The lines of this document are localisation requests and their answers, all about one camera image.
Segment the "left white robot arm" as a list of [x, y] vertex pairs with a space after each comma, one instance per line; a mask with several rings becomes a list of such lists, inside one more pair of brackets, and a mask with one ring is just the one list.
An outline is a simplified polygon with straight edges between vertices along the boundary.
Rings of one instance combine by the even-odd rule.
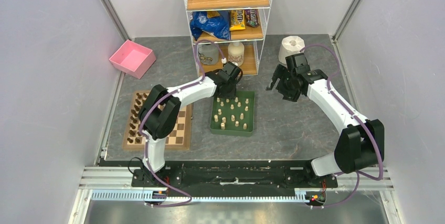
[[242, 69], [229, 61], [221, 69], [206, 72], [185, 84], [169, 88], [158, 84], [152, 88], [138, 114], [139, 133], [145, 137], [144, 179], [151, 186], [164, 181], [161, 169], [165, 166], [166, 138], [174, 129], [179, 111], [205, 98], [234, 98], [242, 76]]

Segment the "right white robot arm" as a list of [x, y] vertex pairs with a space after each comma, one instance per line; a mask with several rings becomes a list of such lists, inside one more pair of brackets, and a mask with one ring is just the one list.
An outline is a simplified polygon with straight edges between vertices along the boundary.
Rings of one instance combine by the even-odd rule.
[[331, 120], [339, 133], [334, 152], [310, 161], [303, 172], [304, 182], [315, 187], [325, 175], [362, 173], [377, 165], [383, 177], [385, 128], [378, 119], [369, 120], [353, 108], [333, 87], [320, 69], [312, 70], [305, 54], [286, 57], [285, 65], [277, 65], [267, 90], [276, 89], [284, 100], [296, 102], [301, 95], [313, 101]]

